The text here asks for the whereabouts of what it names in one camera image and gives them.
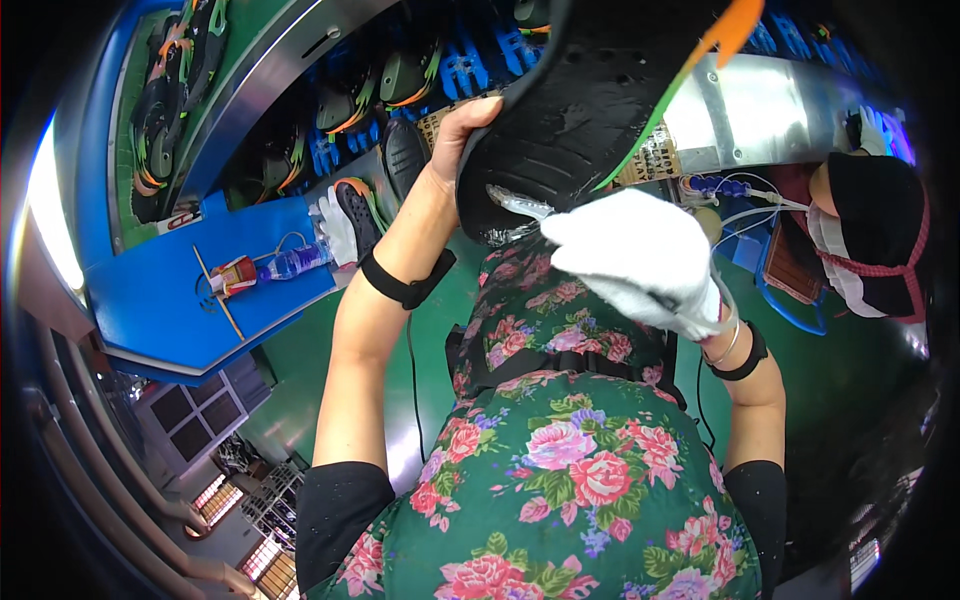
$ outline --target bracelet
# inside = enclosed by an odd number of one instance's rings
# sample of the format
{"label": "bracelet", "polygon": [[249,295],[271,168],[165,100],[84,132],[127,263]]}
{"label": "bracelet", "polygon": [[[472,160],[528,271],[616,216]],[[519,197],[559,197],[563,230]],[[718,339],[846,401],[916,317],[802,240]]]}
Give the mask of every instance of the bracelet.
{"label": "bracelet", "polygon": [[710,367],[716,367],[717,365],[719,365],[720,363],[722,363],[725,358],[727,358],[728,356],[730,356],[730,353],[731,353],[731,351],[733,350],[733,347],[736,346],[736,338],[737,338],[739,335],[740,335],[740,320],[737,319],[737,320],[736,320],[736,329],[733,330],[733,339],[730,340],[730,345],[727,347],[727,351],[725,351],[720,358],[718,358],[717,360],[711,362],[710,359],[707,358],[707,351],[704,350],[703,347],[700,347],[700,351],[701,351],[701,353],[704,355],[704,362],[707,363],[707,365],[710,366]]}

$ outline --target white face mask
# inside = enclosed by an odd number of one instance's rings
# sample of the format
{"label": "white face mask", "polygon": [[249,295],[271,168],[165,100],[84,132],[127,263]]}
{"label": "white face mask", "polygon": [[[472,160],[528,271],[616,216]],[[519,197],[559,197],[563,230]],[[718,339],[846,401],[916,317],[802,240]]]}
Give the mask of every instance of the white face mask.
{"label": "white face mask", "polygon": [[[844,243],[840,219],[826,214],[814,203],[806,213],[806,226],[810,231],[810,239],[818,250],[850,258]],[[861,317],[886,317],[885,313],[876,310],[863,300],[863,279],[859,275],[826,260],[823,260],[823,263],[830,285],[844,299],[851,311]]]}

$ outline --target person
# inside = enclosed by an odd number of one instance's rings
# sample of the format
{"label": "person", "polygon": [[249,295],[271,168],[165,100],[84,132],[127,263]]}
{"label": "person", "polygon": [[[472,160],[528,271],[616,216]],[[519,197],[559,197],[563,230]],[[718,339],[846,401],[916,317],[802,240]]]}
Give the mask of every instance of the person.
{"label": "person", "polygon": [[[476,100],[443,120],[373,250],[400,282],[431,274],[458,225],[468,135],[499,110],[499,99]],[[306,597],[771,597],[785,528],[785,393],[756,328],[730,320],[699,225],[626,190],[548,217],[541,232],[484,261],[456,404],[400,497],[387,476],[384,371],[409,311],[366,267],[350,283],[298,498]],[[723,472],[658,385],[665,329],[699,342],[714,372],[735,379],[725,381]],[[570,356],[590,360],[553,364]],[[546,366],[525,370],[534,363],[518,357]]]}
{"label": "person", "polygon": [[856,150],[768,167],[784,197],[810,207],[781,220],[783,235],[794,259],[854,314],[922,323],[935,253],[929,202],[914,169],[890,156],[894,136],[882,115],[860,107],[859,117]]}

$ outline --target floral dress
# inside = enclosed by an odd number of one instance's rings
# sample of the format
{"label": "floral dress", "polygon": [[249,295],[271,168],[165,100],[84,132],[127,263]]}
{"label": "floral dress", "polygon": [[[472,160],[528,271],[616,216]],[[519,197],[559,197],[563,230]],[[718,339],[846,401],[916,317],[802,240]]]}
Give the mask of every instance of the floral dress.
{"label": "floral dress", "polygon": [[[417,486],[308,598],[760,595],[756,549],[720,470],[657,387],[662,332],[552,269],[550,253],[532,235],[487,257],[457,402]],[[643,380],[539,371],[478,391],[467,356],[481,343],[491,371],[521,348],[594,351]]]}

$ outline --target black strap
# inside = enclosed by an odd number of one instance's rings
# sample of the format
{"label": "black strap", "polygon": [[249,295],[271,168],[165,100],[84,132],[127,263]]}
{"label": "black strap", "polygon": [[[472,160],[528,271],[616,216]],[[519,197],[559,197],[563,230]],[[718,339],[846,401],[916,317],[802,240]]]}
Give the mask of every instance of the black strap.
{"label": "black strap", "polygon": [[413,310],[420,306],[444,278],[450,267],[457,262],[457,257],[449,249],[444,248],[433,266],[430,276],[423,281],[411,281],[410,285],[384,271],[383,267],[373,257],[373,249],[360,259],[359,268],[376,291],[391,300],[399,302],[404,310]]}
{"label": "black strap", "polygon": [[761,360],[769,356],[769,352],[767,352],[767,343],[763,341],[763,336],[760,335],[760,330],[757,329],[756,325],[750,321],[745,321],[744,323],[747,324],[751,333],[754,334],[754,342],[750,346],[750,356],[747,357],[747,362],[743,363],[733,371],[720,371],[713,365],[708,365],[710,370],[713,371],[714,375],[725,381],[739,381],[740,379],[743,379],[750,373],[754,372],[756,365],[758,365]]}
{"label": "black strap", "polygon": [[[478,364],[479,370],[486,370],[486,361]],[[616,377],[626,381],[642,381],[643,370],[635,369],[630,365],[614,363],[612,360],[597,354],[596,352],[574,352],[573,350],[564,350],[555,354],[546,352],[537,352],[530,348],[522,348],[516,354],[508,358],[502,365],[492,372],[480,374],[474,379],[476,394],[484,390],[495,388],[505,381],[516,379],[528,372],[541,371],[548,369],[551,371],[574,371],[574,372],[595,372],[607,377]],[[657,384],[657,387],[664,390],[677,400],[680,410],[686,410],[686,400],[684,395],[673,383],[671,378],[663,377]]]}

